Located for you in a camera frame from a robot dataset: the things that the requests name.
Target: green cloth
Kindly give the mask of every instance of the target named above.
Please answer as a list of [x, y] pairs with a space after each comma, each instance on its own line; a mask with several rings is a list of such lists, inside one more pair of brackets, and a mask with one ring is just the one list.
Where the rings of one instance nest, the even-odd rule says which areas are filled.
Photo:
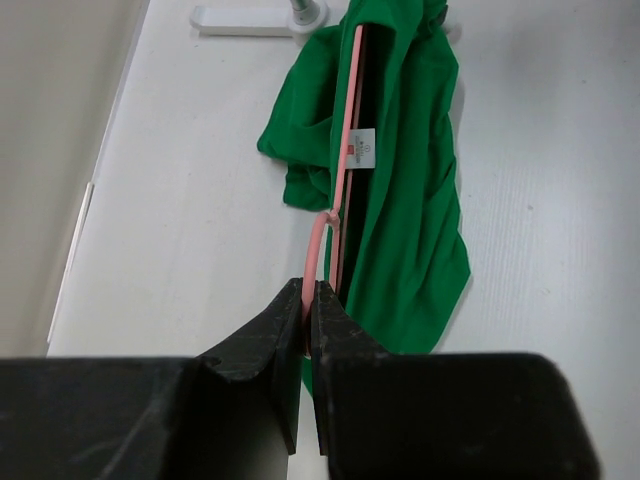
[[365, 80], [373, 85], [376, 167], [354, 180], [341, 300], [397, 353], [435, 346], [470, 274], [448, 116], [458, 65], [436, 20], [445, 6], [353, 0], [339, 26], [304, 46], [258, 141], [258, 150], [288, 163], [285, 203], [329, 208], [355, 28], [376, 25]]

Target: white table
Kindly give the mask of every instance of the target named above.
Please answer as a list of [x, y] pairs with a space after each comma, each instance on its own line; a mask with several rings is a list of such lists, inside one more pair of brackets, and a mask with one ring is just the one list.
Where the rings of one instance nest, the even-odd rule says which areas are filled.
[[[198, 38], [196, 3], [151, 2], [50, 355], [194, 355], [302, 272], [313, 215], [282, 205], [284, 169], [255, 149], [297, 49]], [[552, 358], [606, 478], [638, 478], [640, 6], [454, 7], [473, 280], [440, 348]], [[303, 400], [290, 478], [325, 478]]]

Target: label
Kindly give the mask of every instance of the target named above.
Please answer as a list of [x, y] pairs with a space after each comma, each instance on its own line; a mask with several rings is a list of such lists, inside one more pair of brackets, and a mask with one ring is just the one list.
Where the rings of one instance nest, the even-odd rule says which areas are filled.
[[375, 168], [376, 166], [376, 130], [364, 128], [351, 130], [347, 148], [347, 169]]

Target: pink hanger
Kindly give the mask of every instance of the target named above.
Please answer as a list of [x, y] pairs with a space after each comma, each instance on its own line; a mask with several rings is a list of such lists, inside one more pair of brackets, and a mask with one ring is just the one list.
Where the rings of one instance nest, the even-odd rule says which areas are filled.
[[[348, 219], [349, 197], [351, 194], [352, 172], [346, 170], [347, 152], [349, 147], [349, 134], [359, 121], [360, 100], [362, 93], [362, 76], [358, 75], [360, 57], [363, 50], [364, 26], [358, 25], [355, 31], [353, 51], [351, 53], [351, 68], [349, 70], [349, 83], [347, 85], [347, 100], [344, 110], [344, 121], [342, 123], [342, 139], [340, 142], [340, 157], [338, 159], [338, 172], [336, 175], [336, 189], [333, 197], [331, 210], [319, 214], [311, 230], [311, 239], [307, 249], [307, 260], [304, 266], [304, 276], [302, 278], [302, 324], [303, 331], [308, 322], [309, 312], [316, 283], [316, 271], [318, 269], [318, 257], [320, 254], [320, 243], [325, 225], [329, 225], [332, 230], [331, 237], [331, 258], [329, 263], [329, 284], [336, 293], [339, 292], [342, 278], [342, 266], [344, 262], [344, 242], [346, 239], [346, 226]], [[344, 190], [345, 172], [347, 176], [347, 195], [345, 201], [344, 224], [340, 225], [340, 209], [342, 208], [342, 194]]]

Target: green shirt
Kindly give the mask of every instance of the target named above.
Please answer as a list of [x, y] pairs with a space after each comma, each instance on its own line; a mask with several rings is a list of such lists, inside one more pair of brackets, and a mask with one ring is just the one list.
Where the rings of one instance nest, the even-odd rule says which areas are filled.
[[258, 141], [261, 152], [288, 164], [285, 203], [330, 207], [354, 31], [372, 24], [364, 84], [376, 166], [354, 177], [340, 296], [346, 312], [396, 353], [435, 346], [470, 274], [448, 116], [458, 65], [437, 21], [445, 5], [352, 0], [339, 26], [304, 46]]

